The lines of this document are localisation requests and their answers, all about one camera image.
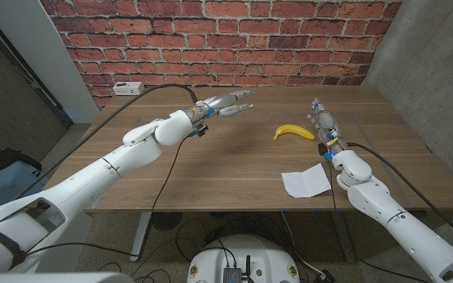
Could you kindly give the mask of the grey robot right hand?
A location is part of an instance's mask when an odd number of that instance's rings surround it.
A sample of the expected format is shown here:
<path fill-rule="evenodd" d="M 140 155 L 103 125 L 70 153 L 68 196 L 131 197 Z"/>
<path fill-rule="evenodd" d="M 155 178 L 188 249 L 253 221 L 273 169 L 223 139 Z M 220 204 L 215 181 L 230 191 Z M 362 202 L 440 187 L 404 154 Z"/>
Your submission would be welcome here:
<path fill-rule="evenodd" d="M 311 103 L 311 113 L 307 115 L 307 118 L 317 130 L 319 140 L 322 143 L 319 146 L 319 154 L 324 156 L 326 160 L 330 161 L 336 154 L 348 149 L 337 121 L 317 97 Z"/>

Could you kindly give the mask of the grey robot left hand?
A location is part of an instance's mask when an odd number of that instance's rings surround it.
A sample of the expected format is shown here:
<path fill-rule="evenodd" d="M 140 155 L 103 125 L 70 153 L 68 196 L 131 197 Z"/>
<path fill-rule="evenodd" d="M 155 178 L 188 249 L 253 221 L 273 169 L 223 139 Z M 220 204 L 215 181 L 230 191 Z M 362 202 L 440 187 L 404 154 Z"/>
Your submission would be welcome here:
<path fill-rule="evenodd" d="M 253 104 L 237 105 L 244 97 L 253 95 L 253 90 L 236 90 L 221 96 L 214 96 L 198 101 L 185 113 L 190 118 L 192 126 L 200 127 L 210 116 L 232 116 L 253 107 Z"/>

